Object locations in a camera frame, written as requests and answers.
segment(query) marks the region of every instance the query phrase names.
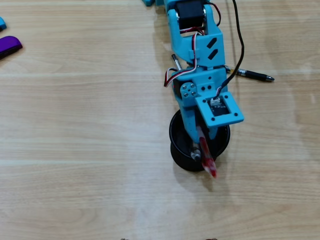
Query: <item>wooden table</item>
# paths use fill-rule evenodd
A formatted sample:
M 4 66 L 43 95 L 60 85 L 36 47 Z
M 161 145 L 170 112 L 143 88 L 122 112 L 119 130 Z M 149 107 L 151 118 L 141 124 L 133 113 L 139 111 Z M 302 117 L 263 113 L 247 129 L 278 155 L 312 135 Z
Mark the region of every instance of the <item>wooden table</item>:
M 240 55 L 231 0 L 226 62 Z M 319 240 L 320 2 L 239 0 L 245 121 L 217 180 L 177 167 L 163 8 L 2 0 L 24 50 L 0 61 L 1 240 Z

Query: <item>pen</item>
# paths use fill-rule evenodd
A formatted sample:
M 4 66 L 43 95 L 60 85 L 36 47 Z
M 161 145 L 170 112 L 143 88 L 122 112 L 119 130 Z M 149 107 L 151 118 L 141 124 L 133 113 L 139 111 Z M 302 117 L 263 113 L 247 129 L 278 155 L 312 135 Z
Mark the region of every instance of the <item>pen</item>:
M 224 66 L 226 69 L 226 72 L 232 73 L 234 71 L 233 68 L 229 67 L 229 66 Z M 244 69 L 240 69 L 238 70 L 238 72 L 236 73 L 239 76 L 243 76 L 245 78 L 249 78 L 249 79 L 255 79 L 255 80 L 259 80 L 259 81 L 263 81 L 263 82 L 273 82 L 275 79 L 271 76 L 265 75 L 265 74 L 261 74 L 261 73 L 257 73 L 254 71 L 248 71 L 248 70 L 244 70 Z

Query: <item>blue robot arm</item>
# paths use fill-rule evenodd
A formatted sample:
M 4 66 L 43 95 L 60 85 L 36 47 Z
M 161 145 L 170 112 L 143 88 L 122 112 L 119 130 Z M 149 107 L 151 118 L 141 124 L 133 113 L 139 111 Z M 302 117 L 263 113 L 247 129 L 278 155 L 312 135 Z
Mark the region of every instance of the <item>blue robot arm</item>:
M 148 5 L 154 2 L 144 1 Z M 171 78 L 184 129 L 193 146 L 200 143 L 199 126 L 206 133 L 207 141 L 212 141 L 217 137 L 219 128 L 244 120 L 225 84 L 227 72 L 224 67 L 223 33 L 214 21 L 209 0 L 155 0 L 155 3 L 165 6 L 174 53 L 189 64 L 196 63 L 185 70 L 179 69 L 172 75 L 176 77 Z M 203 34 L 182 36 L 184 28 L 193 27 L 201 28 Z

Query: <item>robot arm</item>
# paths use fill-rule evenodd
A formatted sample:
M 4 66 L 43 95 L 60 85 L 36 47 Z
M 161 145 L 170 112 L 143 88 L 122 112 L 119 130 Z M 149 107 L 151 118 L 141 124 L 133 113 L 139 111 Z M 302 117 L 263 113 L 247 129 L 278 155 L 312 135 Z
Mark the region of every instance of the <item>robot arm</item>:
M 172 50 L 191 65 L 184 70 L 178 69 L 164 84 L 168 86 L 171 81 L 173 82 L 173 93 L 192 147 L 189 147 L 188 153 L 189 150 L 183 150 L 182 146 L 178 146 L 172 137 L 174 134 L 171 131 L 175 131 L 174 129 L 170 129 L 171 143 L 178 152 L 182 152 L 194 161 L 196 161 L 195 150 L 198 152 L 200 150 L 204 167 L 203 157 L 206 155 L 204 150 L 206 147 L 202 146 L 201 136 L 205 136 L 209 151 L 215 159 L 221 153 L 221 149 L 213 150 L 215 147 L 212 146 L 219 141 L 217 139 L 219 129 L 229 128 L 230 124 L 244 120 L 236 101 L 228 92 L 228 87 L 224 86 L 227 73 L 224 67 L 223 33 L 214 21 L 209 0 L 155 1 L 157 5 L 165 6 Z M 181 33 L 186 29 L 197 29 L 200 34 L 182 36 Z

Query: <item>marker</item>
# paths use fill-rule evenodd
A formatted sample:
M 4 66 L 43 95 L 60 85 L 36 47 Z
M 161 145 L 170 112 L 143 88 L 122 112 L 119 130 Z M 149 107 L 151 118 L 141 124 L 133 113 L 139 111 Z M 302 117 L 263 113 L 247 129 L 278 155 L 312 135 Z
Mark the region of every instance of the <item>marker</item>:
M 226 69 L 226 72 L 232 73 L 235 69 L 231 68 L 229 66 L 224 66 Z M 259 81 L 263 81 L 263 82 L 274 82 L 275 79 L 271 76 L 265 75 L 265 74 L 261 74 L 261 73 L 257 73 L 254 71 L 248 71 L 248 70 L 244 70 L 244 69 L 240 69 L 238 70 L 238 72 L 236 73 L 239 76 L 245 77 L 245 78 L 249 78 L 249 79 L 255 79 L 255 80 L 259 80 Z
M 5 21 L 0 17 L 0 32 L 7 28 Z
M 14 36 L 0 38 L 0 59 L 14 54 L 22 48 L 21 42 Z

